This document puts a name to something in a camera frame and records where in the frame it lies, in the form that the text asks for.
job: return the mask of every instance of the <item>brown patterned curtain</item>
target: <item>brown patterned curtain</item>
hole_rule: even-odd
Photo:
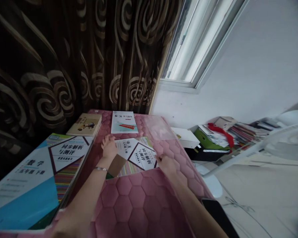
[[[181,0],[0,0],[0,179],[90,108],[148,113]]]

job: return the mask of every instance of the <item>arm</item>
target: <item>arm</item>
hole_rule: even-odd
[[[108,169],[117,154],[115,137],[105,136],[102,143],[103,157],[97,167]],[[107,172],[94,169],[73,201],[57,223],[52,238],[87,237],[90,221],[102,190]]]
[[[161,155],[160,157],[156,156],[156,160],[160,169],[173,186],[195,236],[197,238],[228,238],[226,233],[202,206],[192,191],[182,183],[176,173],[172,159],[168,156]]]

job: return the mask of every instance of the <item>black phone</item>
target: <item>black phone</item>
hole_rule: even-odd
[[[209,198],[202,198],[201,203],[229,238],[239,238],[232,223],[218,201]]]

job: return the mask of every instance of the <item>pink quilted mat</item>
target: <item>pink quilted mat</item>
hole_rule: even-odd
[[[112,111],[102,114],[102,126],[85,162],[72,198],[102,156],[101,141],[111,131]],[[116,139],[146,136],[157,154],[174,159],[178,174],[198,197],[212,195],[163,117],[135,114],[138,134],[115,134]],[[54,224],[62,216],[58,213]],[[0,234],[0,237],[50,237],[44,234]],[[169,181],[159,168],[105,181],[90,224],[89,237],[192,237],[185,215]]]

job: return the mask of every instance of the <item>wrist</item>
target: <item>wrist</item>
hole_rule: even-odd
[[[178,174],[176,173],[176,171],[174,171],[166,174],[166,177],[170,180],[170,182],[173,182],[177,180]]]
[[[99,162],[97,163],[96,167],[101,167],[105,169],[109,169],[110,164],[112,163],[112,159],[107,158],[107,157],[102,157]]]

